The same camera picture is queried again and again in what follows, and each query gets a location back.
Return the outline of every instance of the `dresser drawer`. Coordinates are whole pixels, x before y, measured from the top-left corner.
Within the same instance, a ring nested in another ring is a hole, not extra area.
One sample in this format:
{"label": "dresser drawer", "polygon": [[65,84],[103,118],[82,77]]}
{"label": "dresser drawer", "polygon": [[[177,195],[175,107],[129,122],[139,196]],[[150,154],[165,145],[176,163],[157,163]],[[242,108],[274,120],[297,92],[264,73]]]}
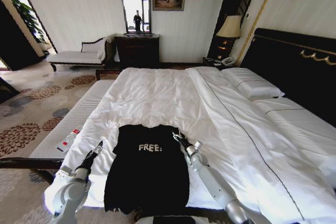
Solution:
{"label": "dresser drawer", "polygon": [[159,37],[116,36],[121,68],[157,68],[159,66]]}

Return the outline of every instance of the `wooden bed frame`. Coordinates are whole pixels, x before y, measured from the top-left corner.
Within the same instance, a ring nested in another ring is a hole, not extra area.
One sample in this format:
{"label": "wooden bed frame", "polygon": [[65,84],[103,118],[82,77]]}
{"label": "wooden bed frame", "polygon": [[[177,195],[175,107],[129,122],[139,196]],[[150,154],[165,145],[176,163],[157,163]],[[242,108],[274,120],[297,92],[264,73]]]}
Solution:
{"label": "wooden bed frame", "polygon": [[336,127],[336,39],[258,28],[240,67]]}

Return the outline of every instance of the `telephone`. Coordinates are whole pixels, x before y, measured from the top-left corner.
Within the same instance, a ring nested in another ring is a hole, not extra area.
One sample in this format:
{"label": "telephone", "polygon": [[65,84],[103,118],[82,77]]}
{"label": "telephone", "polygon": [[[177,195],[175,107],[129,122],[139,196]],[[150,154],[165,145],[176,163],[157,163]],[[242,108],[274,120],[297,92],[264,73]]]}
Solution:
{"label": "telephone", "polygon": [[225,67],[229,67],[229,66],[232,66],[234,64],[234,61],[233,61],[232,57],[227,57],[224,60],[222,60],[222,64]]}

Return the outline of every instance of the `bench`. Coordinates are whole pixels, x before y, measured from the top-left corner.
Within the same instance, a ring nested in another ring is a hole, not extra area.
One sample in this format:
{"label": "bench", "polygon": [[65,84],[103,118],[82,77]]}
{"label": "bench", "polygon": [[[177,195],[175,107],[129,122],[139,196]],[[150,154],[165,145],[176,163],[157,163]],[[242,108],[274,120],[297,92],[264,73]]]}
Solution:
{"label": "bench", "polygon": [[[103,40],[103,57],[97,58],[97,51],[90,50],[85,52],[83,45],[94,45]],[[52,66],[54,72],[56,72],[55,64],[63,65],[76,65],[76,66],[103,66],[104,68],[110,62],[114,61],[114,55],[116,55],[117,46],[114,41],[114,35],[106,36],[105,38],[98,39],[93,42],[82,42],[82,50],[78,51],[64,51],[55,55],[49,55],[47,61]]]}
{"label": "bench", "polygon": [[97,81],[28,158],[1,158],[0,168],[30,169],[51,184],[54,176],[47,170],[59,170],[66,155],[55,146],[78,125],[84,125],[113,82],[114,80]]}

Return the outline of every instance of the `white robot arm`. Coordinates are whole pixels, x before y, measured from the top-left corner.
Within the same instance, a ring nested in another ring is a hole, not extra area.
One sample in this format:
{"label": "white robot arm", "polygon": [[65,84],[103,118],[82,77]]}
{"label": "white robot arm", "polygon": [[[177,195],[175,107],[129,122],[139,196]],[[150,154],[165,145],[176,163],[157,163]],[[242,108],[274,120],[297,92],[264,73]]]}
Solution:
{"label": "white robot arm", "polygon": [[229,183],[216,169],[210,167],[207,158],[198,152],[202,146],[201,142],[196,142],[194,146],[180,132],[173,132],[173,137],[183,145],[193,170],[199,174],[211,196],[225,209],[234,224],[271,224],[263,215],[247,209],[239,202]]}
{"label": "white robot arm", "polygon": [[75,213],[84,204],[91,186],[89,174],[95,157],[102,150],[102,142],[85,157],[82,164],[78,166],[75,173],[67,166],[63,166],[61,173],[70,176],[68,183],[61,187],[56,193],[53,201],[54,215],[50,224],[76,224]]}

